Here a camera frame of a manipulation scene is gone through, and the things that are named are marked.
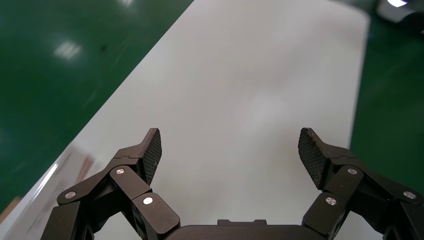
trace silver screw head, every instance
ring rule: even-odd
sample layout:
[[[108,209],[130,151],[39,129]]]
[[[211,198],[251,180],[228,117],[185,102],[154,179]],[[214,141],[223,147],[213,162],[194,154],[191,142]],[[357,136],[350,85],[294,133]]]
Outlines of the silver screw head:
[[[122,168],[120,168],[120,169],[118,169],[118,170],[116,170],[116,174],[123,174],[125,172],[125,170],[124,169],[122,169]]]
[[[353,168],[349,168],[348,170],[347,170],[350,174],[353,174],[353,175],[355,175],[355,174],[357,174],[358,172],[355,170],[355,169],[353,169]]]
[[[325,199],[325,201],[328,203],[328,204],[330,204],[330,205],[336,205],[336,200],[334,199],[334,198],[332,198],[332,197],[327,197],[326,199]]]
[[[403,195],[405,195],[407,198],[410,198],[410,199],[416,199],[417,198],[417,196],[415,196],[415,194],[413,194],[410,191],[404,191]]]
[[[153,198],[151,198],[151,197],[146,197],[146,198],[143,200],[143,203],[144,203],[144,205],[149,205],[149,204],[153,203]]]
[[[70,191],[70,192],[68,192],[68,193],[65,195],[65,198],[66,198],[66,199],[71,199],[71,198],[75,197],[75,195],[76,195],[76,194],[77,194],[76,192],[74,192],[74,191]]]

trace white tabletop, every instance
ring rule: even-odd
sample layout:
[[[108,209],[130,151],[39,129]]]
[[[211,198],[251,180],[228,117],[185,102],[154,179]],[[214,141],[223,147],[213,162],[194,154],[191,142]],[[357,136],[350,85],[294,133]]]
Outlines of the white tabletop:
[[[299,225],[320,193],[300,130],[349,145],[367,29],[325,0],[195,0],[72,144],[106,165],[159,128],[151,187],[183,226]],[[107,226],[96,239],[139,239],[121,216]],[[351,213],[338,239],[381,235]]]

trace green epoxy floor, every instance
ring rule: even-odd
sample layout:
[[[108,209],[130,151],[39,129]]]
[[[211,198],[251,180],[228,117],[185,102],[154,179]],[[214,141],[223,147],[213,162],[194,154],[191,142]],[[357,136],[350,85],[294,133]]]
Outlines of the green epoxy floor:
[[[0,2],[0,212],[26,194],[192,1]],[[72,53],[78,61],[65,56]]]
[[[31,188],[192,0],[19,2],[0,3],[0,211]],[[58,54],[64,43],[80,61]],[[351,149],[424,194],[423,53],[421,37],[372,18]]]
[[[424,194],[424,37],[371,19],[350,149]]]

